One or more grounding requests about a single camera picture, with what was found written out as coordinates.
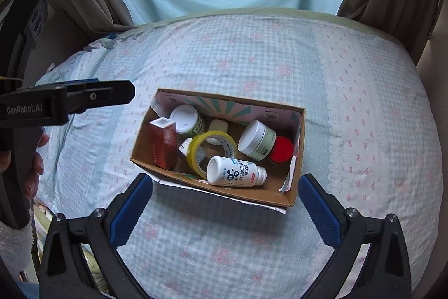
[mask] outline open box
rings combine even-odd
[[[169,118],[171,111],[181,104],[190,104],[203,116],[205,131],[213,119],[226,120],[228,134],[238,144],[246,126],[253,120],[259,120],[278,134],[289,136],[294,143],[294,154],[289,163],[275,164],[268,158],[255,161],[237,151],[237,158],[252,161],[267,171],[266,182],[251,188],[229,188],[212,186],[203,181],[186,164],[178,163],[174,171],[168,171],[154,165],[149,122],[159,117]],[[295,106],[235,98],[224,95],[159,89],[146,113],[131,155],[131,161],[146,171],[157,173],[151,177],[159,183],[180,188],[195,189],[238,200],[246,204],[261,205],[286,213],[297,197],[297,184],[300,177],[305,136],[305,110]],[[211,158],[223,156],[223,148],[207,142],[202,144]]]

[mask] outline metal bolt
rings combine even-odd
[[[100,218],[106,213],[106,210],[104,208],[97,208],[93,211],[93,216]]]
[[[398,217],[395,214],[391,213],[388,214],[388,220],[390,220],[392,223],[395,223],[398,221]]]
[[[55,215],[55,221],[60,222],[60,220],[64,217],[62,213],[58,213]]]
[[[355,208],[347,208],[346,212],[347,212],[347,215],[351,218],[354,218],[358,215],[358,211]]]

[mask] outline red rectangular package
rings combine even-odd
[[[174,169],[178,162],[176,122],[160,117],[149,125],[154,164],[162,169]]]

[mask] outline human hand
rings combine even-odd
[[[38,147],[45,146],[50,140],[50,136],[44,133],[39,141]],[[0,173],[4,173],[11,163],[11,151],[0,152]],[[39,152],[34,155],[33,166],[26,178],[22,190],[23,197],[31,200],[36,196],[37,186],[39,185],[39,175],[43,174],[43,159]]]

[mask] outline red round container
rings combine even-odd
[[[268,158],[273,163],[285,163],[293,156],[294,146],[289,138],[277,136]]]

